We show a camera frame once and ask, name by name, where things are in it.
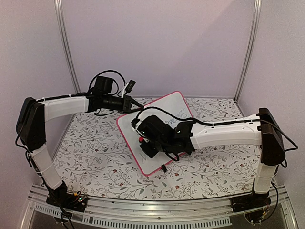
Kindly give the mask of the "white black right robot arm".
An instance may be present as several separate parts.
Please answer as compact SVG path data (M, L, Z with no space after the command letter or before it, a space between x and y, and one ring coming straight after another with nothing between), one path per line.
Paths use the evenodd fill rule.
M250 208L256 208L264 202L276 167L285 160L284 134L267 108L260 108L258 114L223 122L207 123L193 117L177 117L176 127L170 127L155 114L142 118L145 111L136 115L131 126L140 137L140 148L150 158L164 153L178 161L182 152L190 155L197 149L211 146L260 146L254 190L247 196L246 203Z

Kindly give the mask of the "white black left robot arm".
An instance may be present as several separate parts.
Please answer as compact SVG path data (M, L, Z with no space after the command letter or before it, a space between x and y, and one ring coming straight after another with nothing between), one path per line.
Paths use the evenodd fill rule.
M71 197L63 191L67 187L48 152L47 124L61 117L95 113L102 109L128 114L143 108L129 96L136 84L135 80L124 82L123 87L117 87L116 92L112 90L114 83L113 78L97 75L85 92L41 99L28 97L23 102L16 123L15 144L25 149L30 167L48 189L54 190L52 199L60 207L67 207Z

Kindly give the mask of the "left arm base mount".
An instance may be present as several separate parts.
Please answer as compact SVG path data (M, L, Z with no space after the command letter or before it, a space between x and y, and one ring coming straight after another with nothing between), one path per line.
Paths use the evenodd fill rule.
M88 195L82 194L80 191L76 193L53 191L49 192L46 203L68 210L85 212L88 203Z

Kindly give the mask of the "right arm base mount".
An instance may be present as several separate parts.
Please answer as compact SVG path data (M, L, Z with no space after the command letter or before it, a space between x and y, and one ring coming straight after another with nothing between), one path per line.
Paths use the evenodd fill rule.
M261 208L271 203L269 192L258 194L252 193L230 198L231 208L234 213Z

